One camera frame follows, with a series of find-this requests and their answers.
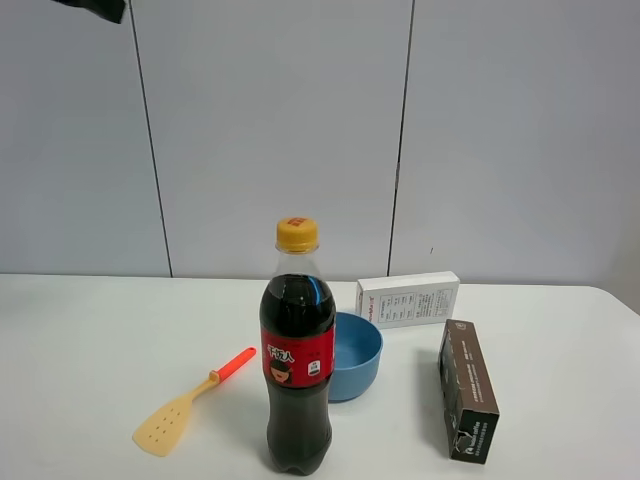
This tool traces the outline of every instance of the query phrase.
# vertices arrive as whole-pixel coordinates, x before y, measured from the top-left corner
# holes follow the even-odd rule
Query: blue bowl
[[[336,364],[329,385],[329,401],[344,402],[362,395],[378,373],[382,335],[357,315],[336,315]]]

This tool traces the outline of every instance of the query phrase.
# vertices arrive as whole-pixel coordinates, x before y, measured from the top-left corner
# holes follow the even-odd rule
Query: cartoon face on label
[[[293,380],[291,367],[280,360],[271,360],[269,370],[273,379],[278,383],[291,383]]]

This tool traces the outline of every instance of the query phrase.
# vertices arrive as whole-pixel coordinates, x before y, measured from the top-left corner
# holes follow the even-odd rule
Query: panel seam
[[[142,103],[144,104],[144,115],[147,122],[147,134],[149,136],[149,148],[151,150],[151,161],[153,162],[153,175],[156,182],[156,194],[158,196],[158,207],[160,209],[160,220],[162,222],[162,235],[164,237],[164,248],[167,255],[167,265],[169,266],[169,276],[173,278],[173,267],[171,265],[171,255],[169,253],[169,239],[167,237],[167,225],[164,218],[164,207],[162,205],[162,195],[160,193],[160,180],[158,179],[158,165],[156,163],[156,152],[153,146],[153,137],[151,135],[151,122],[149,121],[149,107],[147,104],[147,91],[144,86],[144,77],[142,76],[142,62],[140,60],[140,47],[138,45],[138,32],[136,30],[135,15],[133,12],[133,2],[129,2],[129,11],[131,12],[131,28],[133,31],[133,43],[136,50],[136,60],[138,62],[138,75],[140,77],[140,87],[142,90]]]
[[[409,84],[409,63],[411,62],[411,41],[413,39],[413,19],[416,0],[411,1],[411,17],[409,20],[409,40],[407,42],[407,62],[404,70],[404,87],[402,92],[402,114],[400,116],[400,135],[398,139],[398,161],[396,163],[396,180],[393,192],[393,209],[391,211],[391,233],[389,235],[389,258],[387,259],[387,277],[391,274],[391,255],[393,253],[393,234],[396,225],[396,206],[398,204],[398,186],[400,184],[400,159],[402,158],[402,140],[404,136],[404,116],[407,106],[407,86]]]

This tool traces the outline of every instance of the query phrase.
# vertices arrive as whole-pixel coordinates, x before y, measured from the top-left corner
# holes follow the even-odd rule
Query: yellow bottle cap
[[[318,247],[318,224],[312,218],[283,218],[278,222],[276,246],[287,253],[312,252]]]

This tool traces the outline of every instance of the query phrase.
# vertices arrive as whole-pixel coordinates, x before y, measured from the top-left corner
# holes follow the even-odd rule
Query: cola
[[[278,270],[260,304],[270,407],[267,443],[278,470],[309,475],[331,444],[328,401],[336,307],[313,261],[315,222],[301,217],[282,220],[277,245]]]

